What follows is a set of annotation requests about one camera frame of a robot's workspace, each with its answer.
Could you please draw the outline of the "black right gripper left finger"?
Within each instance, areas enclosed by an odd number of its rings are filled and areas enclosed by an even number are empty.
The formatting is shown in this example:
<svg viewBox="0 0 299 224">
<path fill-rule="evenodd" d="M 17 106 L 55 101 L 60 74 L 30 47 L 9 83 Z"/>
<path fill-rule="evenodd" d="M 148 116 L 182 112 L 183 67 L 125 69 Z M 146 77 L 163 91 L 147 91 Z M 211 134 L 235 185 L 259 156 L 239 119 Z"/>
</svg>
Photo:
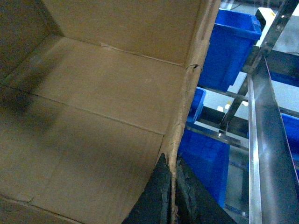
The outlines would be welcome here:
<svg viewBox="0 0 299 224">
<path fill-rule="evenodd" d="M 171 197 L 171 172 L 162 153 L 147 182 L 144 191 L 123 224 L 169 223 Z"/>
</svg>

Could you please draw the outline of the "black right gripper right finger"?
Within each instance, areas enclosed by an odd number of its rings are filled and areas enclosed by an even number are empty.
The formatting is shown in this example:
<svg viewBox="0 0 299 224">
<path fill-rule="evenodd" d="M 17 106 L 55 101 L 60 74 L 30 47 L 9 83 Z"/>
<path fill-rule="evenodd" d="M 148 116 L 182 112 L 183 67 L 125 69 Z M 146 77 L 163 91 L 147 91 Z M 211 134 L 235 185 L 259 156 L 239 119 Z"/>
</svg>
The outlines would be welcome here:
<svg viewBox="0 0 299 224">
<path fill-rule="evenodd" d="M 179 224 L 234 224 L 182 157 L 177 158 L 176 205 Z"/>
</svg>

